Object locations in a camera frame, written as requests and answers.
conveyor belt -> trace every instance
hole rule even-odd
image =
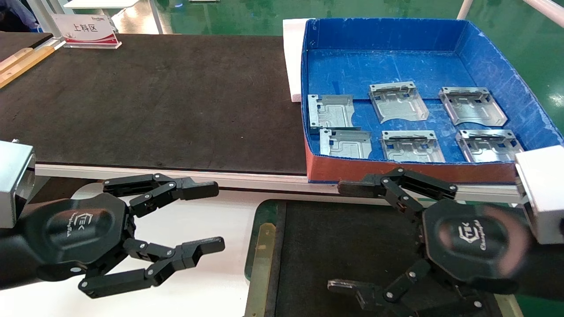
[[[0,139],[48,164],[305,174],[282,37],[118,37],[60,49],[0,91]]]

yellow strip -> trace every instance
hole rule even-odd
[[[51,46],[41,47],[33,51],[29,56],[12,66],[10,69],[0,74],[0,88],[8,85],[12,80],[16,79],[21,74],[25,73],[28,69],[41,62],[44,58],[51,55],[55,49]]]
[[[0,74],[10,69],[12,66],[14,66],[22,59],[28,57],[32,52],[33,49],[27,47],[25,49],[19,50],[15,54],[10,55],[10,57],[8,57],[7,59],[0,61]]]
[[[264,223],[258,231],[245,317],[264,317],[265,315],[275,235],[276,227],[272,223]]]

black mat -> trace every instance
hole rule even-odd
[[[120,34],[0,91],[0,139],[43,163],[305,174],[282,37]]]
[[[51,37],[51,33],[0,32],[0,61],[26,47],[34,49]]]
[[[276,307],[267,310],[267,316],[374,317],[362,311],[354,297],[328,292],[327,280],[387,286],[416,260],[411,224],[391,207],[304,201],[285,201],[285,206],[279,283],[277,293],[269,293],[267,300],[274,296]],[[501,317],[493,296],[486,298],[490,314],[476,316]],[[424,309],[457,297],[425,278],[404,299],[411,308]]]

white table surface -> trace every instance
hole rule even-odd
[[[139,0],[72,0],[65,8],[69,9],[123,9],[133,7]]]
[[[73,198],[93,197],[101,192],[100,183],[89,184]],[[224,251],[203,256],[195,268],[174,273],[159,287],[95,300],[78,290],[83,276],[3,290],[0,316],[241,317],[249,291],[244,267],[254,213],[268,199],[359,202],[346,197],[236,191],[221,191],[213,198],[176,201],[136,219],[135,237],[174,247],[182,242],[222,236]],[[378,204],[381,200],[371,202]],[[112,273],[148,265],[146,261],[127,258]]]

wooden plank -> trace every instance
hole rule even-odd
[[[41,62],[44,58],[51,55],[55,49],[51,46],[41,47],[33,51],[28,57],[12,66],[10,69],[0,74],[0,89],[8,85],[12,80],[16,79],[28,69]]]
[[[7,59],[0,61],[0,74],[10,69],[19,61],[28,57],[31,53],[33,53],[33,49],[26,47],[25,49],[21,49],[15,52],[14,54],[10,55]]]

